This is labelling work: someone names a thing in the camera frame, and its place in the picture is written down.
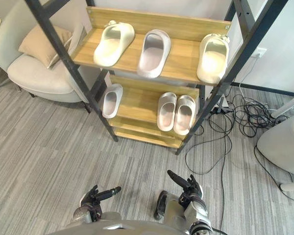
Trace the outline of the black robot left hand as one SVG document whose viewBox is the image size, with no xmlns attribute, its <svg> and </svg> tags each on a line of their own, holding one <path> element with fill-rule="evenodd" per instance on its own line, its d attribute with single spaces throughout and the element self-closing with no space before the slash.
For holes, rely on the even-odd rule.
<svg viewBox="0 0 294 235">
<path fill-rule="evenodd" d="M 115 196 L 121 191 L 121 187 L 117 186 L 115 188 L 105 190 L 102 192 L 98 191 L 98 186 L 95 185 L 90 191 L 88 191 L 83 198 L 80 200 L 80 207 L 88 207 L 91 211 L 96 211 L 97 213 L 102 212 L 100 207 L 100 202 L 106 200 L 112 196 Z"/>
</svg>

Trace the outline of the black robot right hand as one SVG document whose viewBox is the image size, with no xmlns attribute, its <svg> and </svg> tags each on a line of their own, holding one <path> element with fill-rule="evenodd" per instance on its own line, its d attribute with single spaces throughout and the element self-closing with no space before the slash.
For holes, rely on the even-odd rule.
<svg viewBox="0 0 294 235">
<path fill-rule="evenodd" d="M 183 188 L 184 192 L 180 195 L 178 202 L 184 209 L 193 201 L 203 202 L 203 189 L 192 174 L 185 180 L 171 170 L 167 170 L 167 173 L 176 184 Z"/>
</svg>

